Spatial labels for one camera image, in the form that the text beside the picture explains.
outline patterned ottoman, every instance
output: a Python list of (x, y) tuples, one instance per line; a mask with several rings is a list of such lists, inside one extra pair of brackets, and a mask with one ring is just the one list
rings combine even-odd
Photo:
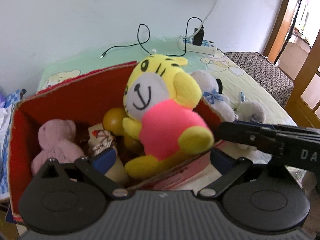
[(285, 107), (294, 83), (278, 67), (258, 52), (227, 52), (224, 54), (246, 71), (279, 105)]

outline orange ball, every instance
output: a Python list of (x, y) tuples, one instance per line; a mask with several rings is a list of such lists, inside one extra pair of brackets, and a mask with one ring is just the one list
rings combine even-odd
[(125, 117), (127, 117), (127, 114), (123, 108), (112, 108), (104, 115), (102, 126), (105, 130), (112, 132), (115, 136), (123, 136), (124, 129), (122, 126), (122, 119)]
[(142, 143), (133, 139), (126, 133), (124, 133), (124, 146), (137, 155), (144, 155)]

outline white cable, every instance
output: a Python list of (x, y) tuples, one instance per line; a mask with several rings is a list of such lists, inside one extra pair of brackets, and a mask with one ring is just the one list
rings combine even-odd
[(207, 16), (203, 19), (203, 21), (201, 22), (198, 30), (197, 30), (195, 33), (193, 33), (192, 35), (187, 36), (187, 37), (185, 37), (185, 36), (183, 36), (183, 35), (180, 35), (180, 37), (183, 38), (183, 39), (189, 39), (189, 38), (194, 37), (194, 36), (200, 31), (200, 29), (201, 29), (201, 27), (203, 26), (205, 20), (206, 20), (206, 19), (209, 17), (209, 15), (212, 13), (214, 7), (216, 6), (217, 1), (218, 1), (218, 0), (215, 0), (213, 6), (211, 7), (211, 9), (210, 9), (210, 11), (209, 11), (209, 13), (208, 13)]

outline pink shirt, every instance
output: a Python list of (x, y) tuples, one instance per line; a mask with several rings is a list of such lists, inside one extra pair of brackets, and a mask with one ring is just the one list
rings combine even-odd
[(187, 128), (202, 126), (208, 129), (197, 113), (172, 99), (153, 106), (144, 114), (141, 124), (139, 139), (145, 154), (152, 155), (159, 161), (174, 155), (180, 149), (178, 139)]

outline blue checkered bag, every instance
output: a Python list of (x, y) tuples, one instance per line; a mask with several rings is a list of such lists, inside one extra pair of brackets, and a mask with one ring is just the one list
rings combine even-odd
[[(10, 94), (6, 98), (6, 102), (4, 108), (8, 108), (12, 105), (12, 110), (14, 109), (15, 104), (21, 101), (22, 96), (26, 93), (25, 89), (20, 89), (15, 91), (14, 93)], [(0, 167), (1, 173), (1, 181), (0, 181), (0, 200), (6, 199), (9, 197), (9, 188), (8, 188), (8, 149), (9, 149), (9, 138), (10, 138), (10, 127), (11, 127), (11, 117), (12, 111), (10, 113), (10, 123), (7, 129), (5, 138), (4, 138), (4, 145), (2, 148), (2, 154), (0, 157), (0, 163), (2, 164)]]

